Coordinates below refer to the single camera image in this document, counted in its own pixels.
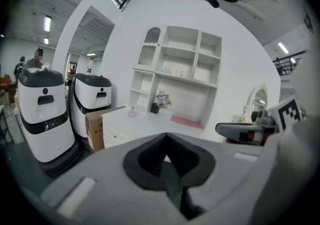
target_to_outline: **ceiling light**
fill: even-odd
[[[44,17],[44,30],[50,32],[50,26],[51,26],[51,17],[46,15]]]
[[[285,46],[282,43],[278,43],[278,45],[281,47],[281,49],[285,52],[285,54],[287,55],[289,53],[289,51],[287,50],[287,48],[285,48]]]

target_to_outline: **gray floor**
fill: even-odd
[[[12,135],[14,143],[15,144],[22,143],[24,141],[24,138],[19,130],[19,125],[17,123],[15,115],[13,114],[13,110],[12,110],[11,106],[8,105],[9,104],[8,93],[6,93],[5,98],[6,98],[6,102],[5,102],[4,98],[1,98],[1,100],[0,100],[0,105],[4,105],[5,120],[8,124],[8,127],[9,127],[9,130]],[[0,120],[0,125],[1,125],[2,129],[5,128],[5,122],[3,119]],[[5,138],[9,144],[13,144],[8,133],[6,134]],[[1,140],[0,141],[0,148],[3,147],[4,145],[5,145],[5,141]]]

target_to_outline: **white desk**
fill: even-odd
[[[129,111],[129,108],[121,108],[102,115],[105,148],[161,133],[180,133],[205,138],[201,129],[170,121],[171,114],[139,113],[135,118],[129,118]]]

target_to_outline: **white strip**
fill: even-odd
[[[96,182],[92,178],[84,178],[82,182],[72,191],[72,193],[58,207],[57,212],[62,216],[71,219],[85,200],[89,192],[94,188]]]
[[[255,162],[258,159],[258,157],[256,155],[249,155],[249,154],[244,154],[244,153],[240,153],[240,152],[236,152],[234,154],[234,157],[236,159],[243,159],[243,160],[250,161],[250,162]]]

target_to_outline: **cardboard box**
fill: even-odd
[[[85,128],[92,153],[105,148],[102,115],[124,108],[116,107],[85,114]]]

